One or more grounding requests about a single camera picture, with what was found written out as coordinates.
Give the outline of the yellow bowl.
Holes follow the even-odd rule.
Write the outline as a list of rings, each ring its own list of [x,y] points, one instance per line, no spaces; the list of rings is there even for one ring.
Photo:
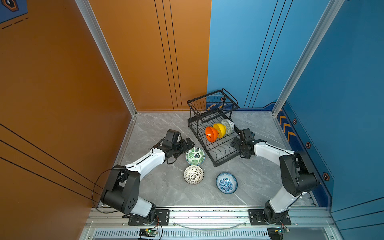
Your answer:
[[[221,123],[214,124],[213,128],[217,130],[220,139],[223,138],[227,133],[226,127]]]

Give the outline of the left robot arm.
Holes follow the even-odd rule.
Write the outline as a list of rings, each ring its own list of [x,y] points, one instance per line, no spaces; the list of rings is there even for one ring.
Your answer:
[[[154,168],[177,159],[195,146],[190,139],[183,139],[176,130],[168,130],[149,152],[131,164],[115,165],[108,170],[109,176],[100,201],[125,215],[140,216],[152,222],[156,217],[156,205],[139,197],[141,180]]]

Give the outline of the white lattice pattern bowl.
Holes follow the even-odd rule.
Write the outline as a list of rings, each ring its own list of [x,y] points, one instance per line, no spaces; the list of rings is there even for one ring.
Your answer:
[[[199,166],[191,165],[184,171],[184,179],[188,184],[197,185],[202,182],[204,171]]]

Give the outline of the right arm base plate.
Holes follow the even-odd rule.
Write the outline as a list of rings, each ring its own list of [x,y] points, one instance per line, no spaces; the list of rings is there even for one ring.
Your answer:
[[[252,226],[277,226],[281,224],[284,226],[290,226],[292,224],[288,211],[275,213],[274,211],[269,211],[268,209],[250,209],[248,210],[248,214]]]

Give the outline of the green geometric pattern bowl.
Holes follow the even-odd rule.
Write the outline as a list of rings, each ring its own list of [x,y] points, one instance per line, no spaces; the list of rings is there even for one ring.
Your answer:
[[[221,121],[221,124],[224,125],[224,127],[226,128],[227,135],[230,135],[234,131],[235,124],[231,120],[223,119]]]

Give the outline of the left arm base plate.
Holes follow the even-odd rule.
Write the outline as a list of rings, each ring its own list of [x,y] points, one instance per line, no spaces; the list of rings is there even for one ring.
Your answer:
[[[168,209],[156,209],[155,218],[150,220],[139,215],[133,215],[129,217],[129,226],[155,226],[160,223],[162,226],[167,226],[170,219],[170,210]]]

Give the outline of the green leaf pattern bowl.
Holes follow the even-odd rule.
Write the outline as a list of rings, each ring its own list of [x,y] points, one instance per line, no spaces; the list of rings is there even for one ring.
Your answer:
[[[205,152],[199,147],[194,147],[186,152],[186,161],[190,165],[201,165],[205,161],[205,158]]]

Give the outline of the orange bowl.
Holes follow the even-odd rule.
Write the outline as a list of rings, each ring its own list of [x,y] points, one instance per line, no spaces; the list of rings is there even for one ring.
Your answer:
[[[219,133],[214,127],[206,127],[205,135],[206,135],[207,140],[210,143],[213,143],[217,140]]]

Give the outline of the black wire dish rack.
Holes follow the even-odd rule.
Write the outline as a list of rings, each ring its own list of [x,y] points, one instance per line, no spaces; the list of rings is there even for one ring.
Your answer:
[[[239,104],[232,94],[221,89],[189,100],[187,104],[190,107],[188,127],[214,167],[241,155],[235,147],[240,130],[232,120],[232,113],[239,109]]]

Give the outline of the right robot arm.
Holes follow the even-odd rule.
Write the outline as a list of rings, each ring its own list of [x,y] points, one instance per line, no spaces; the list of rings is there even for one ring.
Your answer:
[[[289,151],[256,140],[250,129],[239,130],[238,134],[231,146],[240,152],[242,158],[258,156],[280,167],[283,186],[266,202],[262,214],[263,221],[268,225],[280,224],[288,216],[290,207],[320,184],[312,160],[303,151]]]

